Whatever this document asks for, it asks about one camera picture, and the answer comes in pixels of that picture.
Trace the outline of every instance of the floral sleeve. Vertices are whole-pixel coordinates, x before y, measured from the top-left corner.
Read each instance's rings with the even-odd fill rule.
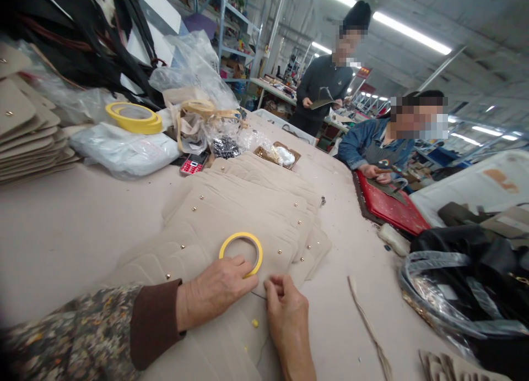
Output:
[[[3,350],[20,379],[136,379],[130,321],[141,286],[103,289],[38,321],[2,331]]]

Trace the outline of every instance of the stack of leather pieces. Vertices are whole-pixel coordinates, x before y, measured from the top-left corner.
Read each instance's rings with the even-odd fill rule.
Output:
[[[488,372],[466,360],[442,353],[419,350],[427,381],[511,381],[505,375]]]
[[[18,74],[30,65],[27,56],[0,43],[0,186],[70,169],[79,159],[51,111],[55,105]]]
[[[144,379],[178,374],[179,380],[260,380],[256,365],[269,337],[263,282],[271,274],[288,273],[299,288],[314,277],[331,250],[317,217],[320,206],[321,194],[311,184],[252,153],[216,159],[211,168],[186,177],[162,211],[163,231],[125,253],[93,291],[191,280],[238,232],[252,234],[262,246],[260,283],[221,317],[190,330],[146,370]],[[229,257],[237,254],[257,259],[255,247],[244,239],[225,251]]]

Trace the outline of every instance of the white bin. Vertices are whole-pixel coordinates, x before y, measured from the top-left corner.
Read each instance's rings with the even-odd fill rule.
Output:
[[[481,205],[503,211],[529,202],[529,153],[510,150],[496,154],[410,195],[432,227],[445,227],[437,211],[448,202]]]
[[[268,122],[273,123],[279,126],[280,128],[284,128],[285,130],[294,132],[296,135],[298,135],[298,138],[300,138],[301,140],[307,141],[311,146],[314,146],[314,147],[316,146],[316,138],[314,136],[311,136],[308,133],[303,132],[301,129],[295,127],[294,125],[288,123],[286,119],[280,118],[277,115],[274,115],[269,111],[266,111],[264,108],[260,108],[259,110],[252,111],[252,113],[260,116],[261,118],[266,119]]]

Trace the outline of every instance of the hand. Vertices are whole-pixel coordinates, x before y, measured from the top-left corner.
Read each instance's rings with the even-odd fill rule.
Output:
[[[342,99],[336,99],[332,105],[332,109],[333,110],[337,110],[339,108],[342,108],[343,107],[343,102],[342,102]]]
[[[178,332],[198,327],[228,308],[259,284],[257,275],[247,278],[253,265],[238,255],[216,260],[196,279],[180,285],[176,294]]]
[[[270,333],[286,380],[316,380],[309,344],[309,301],[290,275],[272,275],[264,283]]]
[[[378,176],[376,171],[380,170],[380,168],[375,165],[363,164],[358,168],[358,170],[362,172],[362,175],[367,178],[375,178]]]
[[[312,104],[312,101],[308,97],[303,99],[303,107],[309,108],[311,104]]]
[[[376,182],[379,184],[391,183],[391,173],[383,173],[376,178]]]

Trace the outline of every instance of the work table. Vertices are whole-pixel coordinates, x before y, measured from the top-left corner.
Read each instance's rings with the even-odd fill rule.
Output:
[[[393,368],[395,380],[424,380],[418,350],[449,348],[402,299],[400,259],[360,213],[350,171],[338,160],[249,113],[250,126],[301,154],[294,172],[325,196],[322,227],[333,248],[301,292],[309,299],[311,349],[319,379],[383,380],[376,348],[347,276]],[[0,191],[2,326],[42,317],[85,292],[118,257],[158,233],[162,207],[185,177],[179,167],[120,181],[99,166],[76,168]],[[258,366],[278,378],[269,344]]]

